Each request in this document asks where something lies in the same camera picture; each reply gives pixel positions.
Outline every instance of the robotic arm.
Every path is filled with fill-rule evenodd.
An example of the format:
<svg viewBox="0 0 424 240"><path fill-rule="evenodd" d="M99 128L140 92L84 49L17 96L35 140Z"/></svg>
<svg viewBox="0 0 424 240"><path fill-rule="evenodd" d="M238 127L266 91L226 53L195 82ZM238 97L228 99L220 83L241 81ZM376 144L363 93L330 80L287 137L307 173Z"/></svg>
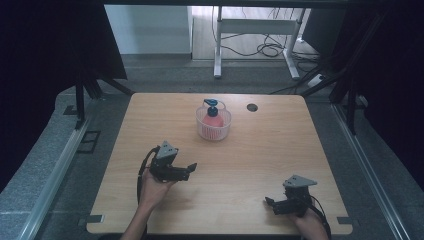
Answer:
<svg viewBox="0 0 424 240"><path fill-rule="evenodd" d="M287 200L275 202L273 199L265 197L265 201L272 206L275 215L295 213L298 217L303 217L306 210L310 208L321 218L328 239L331 239L331 229L324 211L321 212L312 204L312 196L309 194L308 187L316 184L316 181L293 175L283 183Z"/></svg>
<svg viewBox="0 0 424 240"><path fill-rule="evenodd" d="M178 148L174 148L167 141L161 146L157 146L150 150L146 158L143 160L137 178L137 201L140 202L140 191L142 187L142 174L146 169L147 160L150 155L155 153L150 164L149 171L161 182L168 181L187 181L190 173L194 172L197 163L191 164L187 168L173 167L172 162L178 154Z"/></svg>

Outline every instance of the wall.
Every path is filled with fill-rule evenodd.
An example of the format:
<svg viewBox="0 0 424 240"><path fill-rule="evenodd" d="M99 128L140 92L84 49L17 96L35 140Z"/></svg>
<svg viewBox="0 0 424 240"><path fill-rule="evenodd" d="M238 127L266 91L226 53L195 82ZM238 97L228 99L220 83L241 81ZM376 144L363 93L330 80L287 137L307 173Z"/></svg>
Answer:
<svg viewBox="0 0 424 240"><path fill-rule="evenodd" d="M191 53L191 6L105 5L121 54Z"/></svg>

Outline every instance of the human arm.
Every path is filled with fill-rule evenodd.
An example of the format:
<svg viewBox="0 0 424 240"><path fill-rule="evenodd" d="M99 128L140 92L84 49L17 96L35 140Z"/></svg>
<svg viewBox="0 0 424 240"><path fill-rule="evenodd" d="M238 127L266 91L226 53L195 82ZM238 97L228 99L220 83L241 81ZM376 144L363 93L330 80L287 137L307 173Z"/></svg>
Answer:
<svg viewBox="0 0 424 240"><path fill-rule="evenodd" d="M145 170L142 178L140 202L130 224L121 240L139 240L147 225L147 220L157 205L165 198L169 189L176 182L159 182L149 170Z"/></svg>
<svg viewBox="0 0 424 240"><path fill-rule="evenodd" d="M321 219L310 208L303 217L298 217L296 214L289 214L288 217L296 225L302 237L308 240L328 240Z"/></svg>

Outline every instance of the gray carpet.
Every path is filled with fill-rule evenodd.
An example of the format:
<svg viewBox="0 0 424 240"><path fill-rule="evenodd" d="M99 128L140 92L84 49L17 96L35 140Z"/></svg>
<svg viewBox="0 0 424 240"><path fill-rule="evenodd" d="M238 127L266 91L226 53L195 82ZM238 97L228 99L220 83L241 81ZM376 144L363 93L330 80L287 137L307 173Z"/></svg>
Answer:
<svg viewBox="0 0 424 240"><path fill-rule="evenodd" d="M153 59L140 67L140 62L146 60L124 60L129 80L119 82L136 92L268 94L295 83L281 62L257 62L253 65L251 62L225 62L223 77L216 80L211 62ZM98 143L92 153L75 154L36 239L99 238L86 231L85 220L90 214L130 100L129 96L109 85L101 81L100 84L105 94L98 100L97 116L88 127L88 131L99 132ZM312 95L307 103L354 226L351 235L334 236L334 239L395 239L327 101L330 90L331 87ZM73 89L69 89L58 96L51 124L25 162L33 171L18 174L13 184L0 195L0 239L16 238L43 186L43 179L45 181L52 162L57 159L57 152L60 153L72 131L76 117L62 114L68 105L74 104L73 93ZM361 111L356 117L358 138L404 220L411 239L424 239L423 192L384 141L373 132ZM81 144L80 150L91 147Z"/></svg>

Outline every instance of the human hand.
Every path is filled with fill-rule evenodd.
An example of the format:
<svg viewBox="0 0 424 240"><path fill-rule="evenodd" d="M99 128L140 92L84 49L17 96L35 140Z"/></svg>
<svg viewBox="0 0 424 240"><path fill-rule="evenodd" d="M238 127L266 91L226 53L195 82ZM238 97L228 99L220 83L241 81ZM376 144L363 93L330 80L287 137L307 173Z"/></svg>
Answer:
<svg viewBox="0 0 424 240"><path fill-rule="evenodd" d="M153 210L165 198L169 189L175 183L176 182L159 182L152 173L150 173L148 168L146 168L142 177L139 207Z"/></svg>
<svg viewBox="0 0 424 240"><path fill-rule="evenodd" d="M308 240L328 240L327 233L319 216L310 208L303 217L289 214L288 218L296 225L300 234Z"/></svg>

